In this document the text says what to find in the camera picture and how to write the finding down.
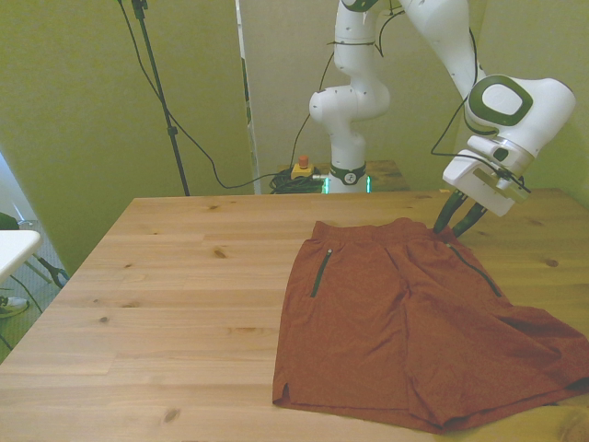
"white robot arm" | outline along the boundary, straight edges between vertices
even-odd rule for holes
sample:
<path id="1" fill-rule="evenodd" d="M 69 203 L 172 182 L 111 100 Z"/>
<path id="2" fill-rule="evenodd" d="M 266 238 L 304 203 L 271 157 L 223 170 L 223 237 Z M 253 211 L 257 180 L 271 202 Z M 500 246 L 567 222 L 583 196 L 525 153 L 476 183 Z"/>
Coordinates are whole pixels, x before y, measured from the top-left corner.
<path id="1" fill-rule="evenodd" d="M 456 187 L 434 231 L 470 196 L 477 203 L 455 227 L 458 236 L 487 210 L 505 215 L 529 190 L 520 177 L 567 122 L 575 106 L 572 92 L 547 78 L 522 80 L 487 76 L 476 61 L 468 27 L 467 0 L 400 0 L 413 26 L 445 65 L 465 101 L 468 140 L 444 172 Z M 336 65 L 352 79 L 348 87 L 332 87 L 313 96 L 313 118 L 328 129 L 332 143 L 333 192 L 362 192 L 364 139 L 350 122 L 374 118 L 387 110 L 387 89 L 373 65 L 375 19 L 392 7 L 391 0 L 341 0 L 336 24 Z"/>

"microphone stand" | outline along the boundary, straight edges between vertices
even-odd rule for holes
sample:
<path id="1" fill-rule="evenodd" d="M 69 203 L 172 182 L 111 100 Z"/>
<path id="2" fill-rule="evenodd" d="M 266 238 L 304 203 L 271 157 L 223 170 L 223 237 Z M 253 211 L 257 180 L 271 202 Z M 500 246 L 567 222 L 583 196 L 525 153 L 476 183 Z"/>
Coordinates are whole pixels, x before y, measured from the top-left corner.
<path id="1" fill-rule="evenodd" d="M 157 73 L 156 59 L 154 58 L 154 53 L 151 49 L 151 43 L 149 42 L 149 36 L 147 35 L 147 28 L 145 27 L 144 9 L 147 9 L 147 0 L 131 0 L 131 2 L 133 4 L 133 10 L 135 11 L 135 17 L 139 20 L 139 24 L 141 25 L 141 31 L 144 34 L 145 47 L 147 48 L 147 53 L 149 54 L 149 61 L 151 62 L 151 68 L 154 71 L 154 78 L 156 80 L 157 93 L 159 95 L 159 100 L 162 103 L 162 108 L 164 109 L 164 115 L 166 116 L 167 134 L 169 135 L 169 139 L 172 142 L 172 148 L 174 149 L 174 156 L 176 157 L 176 163 L 178 164 L 178 171 L 180 174 L 180 179 L 182 180 L 182 187 L 184 188 L 184 194 L 186 196 L 191 196 L 190 191 L 188 189 L 188 182 L 186 182 L 186 176 L 184 175 L 184 168 L 182 166 L 182 160 L 180 158 L 178 143 L 176 142 L 176 135 L 178 134 L 178 128 L 172 125 L 172 122 L 169 117 L 169 110 L 167 109 L 166 99 L 164 98 L 164 89 L 162 89 L 162 84 L 159 81 L 159 74 Z"/>

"red shorts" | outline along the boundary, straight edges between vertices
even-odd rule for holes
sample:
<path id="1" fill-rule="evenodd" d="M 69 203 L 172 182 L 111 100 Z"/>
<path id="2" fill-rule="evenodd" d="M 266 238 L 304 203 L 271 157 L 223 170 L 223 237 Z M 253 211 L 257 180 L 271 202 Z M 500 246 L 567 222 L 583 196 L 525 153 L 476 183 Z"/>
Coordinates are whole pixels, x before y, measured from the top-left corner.
<path id="1" fill-rule="evenodd" d="M 288 282 L 272 400 L 439 434 L 585 393 L 588 378 L 587 339 L 510 304 L 450 229 L 317 222 Z"/>

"black cable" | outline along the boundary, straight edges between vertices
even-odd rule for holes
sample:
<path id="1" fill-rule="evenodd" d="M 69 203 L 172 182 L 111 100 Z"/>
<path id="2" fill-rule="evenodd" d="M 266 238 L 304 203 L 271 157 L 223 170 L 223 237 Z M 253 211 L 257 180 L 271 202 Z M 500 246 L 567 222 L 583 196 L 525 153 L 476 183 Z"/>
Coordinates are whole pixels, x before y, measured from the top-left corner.
<path id="1" fill-rule="evenodd" d="M 135 39 L 135 36 L 134 36 L 134 33 L 133 33 L 133 28 L 131 27 L 131 23 L 129 21 L 129 18 L 127 17 L 127 12 L 125 11 L 124 6 L 122 5 L 122 0 L 118 0 L 118 2 L 119 2 L 119 6 L 121 7 L 122 14 L 125 17 L 125 22 L 127 23 L 127 28 L 129 29 L 129 33 L 131 34 L 131 40 L 133 41 L 133 47 L 134 47 L 135 53 L 137 55 L 137 61 L 139 62 L 139 66 L 141 67 L 141 70 L 144 73 L 144 76 L 147 79 L 147 82 L 149 83 L 149 86 L 151 86 L 151 88 L 153 89 L 154 93 L 157 96 L 157 99 L 159 99 L 160 102 L 161 102 L 162 99 L 161 99 L 159 93 L 157 92 L 157 89 L 154 86 L 153 81 L 149 77 L 149 74 L 147 73 L 147 71 L 145 71 L 144 64 L 143 64 L 143 62 L 141 60 L 141 54 L 139 53 L 139 48 L 137 46 L 137 40 Z M 219 176 L 218 176 L 217 170 L 216 170 L 216 165 L 214 164 L 214 161 L 211 158 L 211 156 L 201 147 L 201 145 L 199 145 L 196 142 L 196 140 L 194 138 L 192 138 L 188 134 L 188 132 L 186 132 L 186 130 L 184 130 L 184 128 L 181 126 L 181 124 L 178 122 L 178 120 L 176 120 L 176 118 L 174 117 L 174 115 L 172 115 L 172 112 L 170 112 L 169 109 L 167 110 L 167 114 L 169 115 L 170 119 L 178 126 L 178 128 L 189 138 L 189 140 L 191 140 L 201 150 L 201 152 L 211 162 L 211 166 L 213 167 L 214 177 L 216 178 L 216 180 L 219 183 L 219 185 L 221 185 L 221 187 L 223 187 L 224 189 L 236 189 L 236 188 L 239 188 L 239 187 L 244 187 L 244 186 L 247 186 L 247 185 L 251 184 L 252 182 L 255 182 L 257 180 L 261 180 L 262 178 L 272 177 L 272 176 L 277 175 L 276 173 L 269 173 L 269 174 L 266 174 L 266 175 L 262 175 L 260 177 L 257 177 L 254 180 L 251 180 L 251 181 L 248 181 L 248 182 L 244 182 L 243 184 L 239 184 L 237 186 L 227 186 L 227 185 L 223 184 L 223 182 L 219 179 Z"/>
<path id="2" fill-rule="evenodd" d="M 385 21 L 385 24 L 383 25 L 383 27 L 380 29 L 380 33 L 378 34 L 378 46 L 376 46 L 376 50 L 378 51 L 378 53 L 380 53 L 381 57 L 385 57 L 385 55 L 383 54 L 383 32 L 385 31 L 385 27 L 387 26 L 387 24 L 390 22 L 390 20 L 392 20 L 395 17 L 398 16 L 402 16 L 403 14 L 405 14 L 405 11 L 400 11 L 397 14 L 395 14 L 394 9 L 398 9 L 400 6 L 396 7 L 396 8 L 391 8 L 390 9 L 390 17 L 388 18 L 387 21 Z"/>
<path id="3" fill-rule="evenodd" d="M 35 298 L 33 297 L 33 295 L 30 293 L 30 291 L 27 289 L 27 286 L 26 286 L 26 285 L 24 285 L 24 284 L 22 284 L 22 283 L 20 282 L 20 280 L 18 280 L 17 278 L 15 278 L 13 275 L 10 275 L 10 277 L 11 277 L 12 279 L 14 279 L 15 281 L 17 281 L 17 283 L 19 283 L 19 284 L 22 286 L 22 288 L 24 288 L 24 289 L 25 289 L 25 292 L 27 292 L 27 295 L 29 295 L 29 297 L 30 297 L 30 298 L 32 299 L 32 301 L 35 303 L 35 306 L 37 307 L 37 310 L 39 311 L 39 313 L 42 313 L 42 312 L 43 312 L 43 310 L 41 310 L 41 309 L 40 309 L 40 307 L 39 307 L 39 304 L 37 304 L 37 301 L 35 300 Z"/>
<path id="4" fill-rule="evenodd" d="M 291 171 L 293 168 L 282 170 L 274 177 L 270 183 L 271 194 L 275 193 L 313 193 L 320 192 L 323 188 L 323 180 L 313 180 L 313 176 L 298 177 L 291 180 Z M 314 169 L 314 174 L 321 173 L 319 169 Z"/>
<path id="5" fill-rule="evenodd" d="M 329 56 L 328 62 L 325 65 L 325 69 L 323 70 L 323 76 L 321 76 L 321 82 L 319 83 L 319 89 L 318 90 L 322 90 L 323 89 L 323 82 L 325 81 L 325 75 L 328 72 L 329 69 L 329 64 L 331 63 L 331 60 L 333 60 L 333 56 L 335 55 L 335 52 L 332 52 L 331 55 Z M 294 145 L 293 145 L 293 154 L 291 155 L 291 162 L 289 165 L 289 168 L 293 167 L 293 161 L 295 160 L 295 150 L 296 150 L 296 143 L 298 142 L 298 137 L 301 136 L 301 133 L 303 132 L 303 129 L 305 129 L 305 125 L 306 122 L 309 121 L 309 118 L 311 118 L 311 114 L 307 114 L 305 121 L 303 122 L 303 125 L 301 126 L 301 128 L 298 131 L 298 134 L 296 134 L 296 138 L 294 139 Z"/>
<path id="6" fill-rule="evenodd" d="M 477 43 L 475 42 L 475 36 L 472 33 L 472 29 L 468 29 L 468 32 L 470 33 L 470 38 L 472 40 L 473 51 L 475 53 L 475 81 L 473 83 L 473 87 L 474 87 L 476 85 L 477 81 L 478 81 L 478 78 L 479 78 L 479 57 L 478 57 L 478 54 L 477 54 Z M 476 159 L 477 161 L 483 163 L 485 166 L 487 166 L 489 169 L 491 169 L 494 173 L 496 173 L 498 177 L 504 178 L 504 179 L 513 180 L 524 191 L 526 191 L 528 193 L 531 193 L 531 191 L 529 189 L 527 189 L 527 187 L 525 186 L 523 177 L 522 177 L 522 179 L 518 179 L 510 170 L 503 169 L 501 167 L 492 166 L 491 163 L 489 163 L 488 161 L 485 161 L 482 158 L 474 157 L 472 155 L 445 154 L 445 153 L 435 152 L 436 147 L 440 145 L 440 143 L 444 139 L 445 135 L 450 130 L 450 127 L 452 126 L 452 123 L 454 122 L 454 119 L 456 118 L 456 116 L 458 115 L 458 113 L 460 112 L 460 110 L 462 110 L 462 108 L 464 107 L 464 105 L 467 102 L 467 100 L 468 100 L 468 96 L 465 99 L 462 100 L 462 102 L 460 103 L 460 106 L 458 106 L 458 109 L 456 109 L 456 111 L 454 112 L 454 115 L 452 115 L 452 118 L 450 119 L 450 122 L 445 127 L 442 135 L 440 136 L 440 138 L 438 138 L 438 141 L 436 141 L 435 144 L 433 145 L 432 150 L 430 151 L 430 154 L 432 154 L 434 156 L 437 156 L 437 157 L 461 157 L 461 158 Z"/>

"wooden surface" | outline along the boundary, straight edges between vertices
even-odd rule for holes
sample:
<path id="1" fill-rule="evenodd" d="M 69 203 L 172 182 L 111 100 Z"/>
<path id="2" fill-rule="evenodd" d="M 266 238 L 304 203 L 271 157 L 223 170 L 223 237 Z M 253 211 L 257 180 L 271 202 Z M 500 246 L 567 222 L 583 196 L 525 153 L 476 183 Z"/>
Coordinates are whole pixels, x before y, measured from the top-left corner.
<path id="1" fill-rule="evenodd" d="M 430 227 L 447 196 L 134 200 L 0 366 L 0 440 L 586 442 L 589 396 L 446 436 L 271 405 L 284 288 L 315 221 Z M 589 212 L 571 198 L 535 191 L 462 242 L 512 302 L 589 334 Z"/>
<path id="2" fill-rule="evenodd" d="M 313 166 L 319 169 L 323 175 L 327 175 L 331 167 L 330 163 L 318 163 Z M 279 167 L 279 170 L 284 169 L 288 169 L 288 166 Z M 371 179 L 372 192 L 408 191 L 410 189 L 395 161 L 366 161 L 366 174 Z"/>

